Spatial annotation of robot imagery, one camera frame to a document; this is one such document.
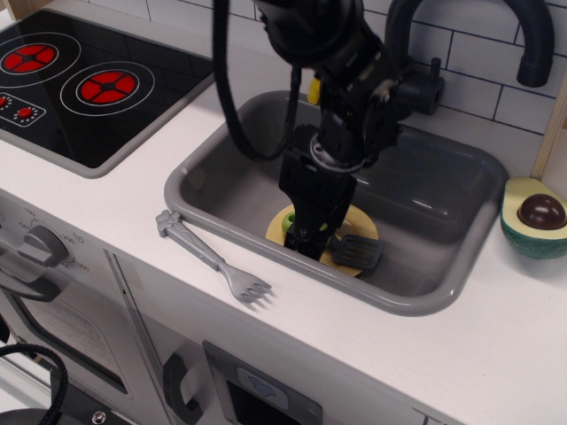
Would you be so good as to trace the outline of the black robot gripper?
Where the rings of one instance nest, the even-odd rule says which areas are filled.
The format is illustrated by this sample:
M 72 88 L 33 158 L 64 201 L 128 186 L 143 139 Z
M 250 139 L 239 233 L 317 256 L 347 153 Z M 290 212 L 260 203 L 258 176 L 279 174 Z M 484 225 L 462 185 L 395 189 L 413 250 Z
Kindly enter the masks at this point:
M 291 200 L 295 220 L 284 246 L 319 261 L 343 223 L 353 199 L 356 180 L 350 174 L 336 174 L 312 157 L 311 144 L 318 128 L 299 125 L 292 132 L 292 146 L 283 154 L 279 188 Z M 314 235 L 308 242 L 307 235 Z

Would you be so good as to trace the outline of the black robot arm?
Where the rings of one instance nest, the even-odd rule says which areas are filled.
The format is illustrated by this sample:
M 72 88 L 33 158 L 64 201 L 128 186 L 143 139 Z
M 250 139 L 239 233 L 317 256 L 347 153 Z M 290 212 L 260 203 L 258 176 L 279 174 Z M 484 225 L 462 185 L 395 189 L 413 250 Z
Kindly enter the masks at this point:
M 320 259 L 353 200 L 353 173 L 396 143 L 399 73 L 363 17 L 360 1 L 259 1 L 274 51 L 320 80 L 321 121 L 292 133 L 280 189 L 295 220 L 284 245 Z

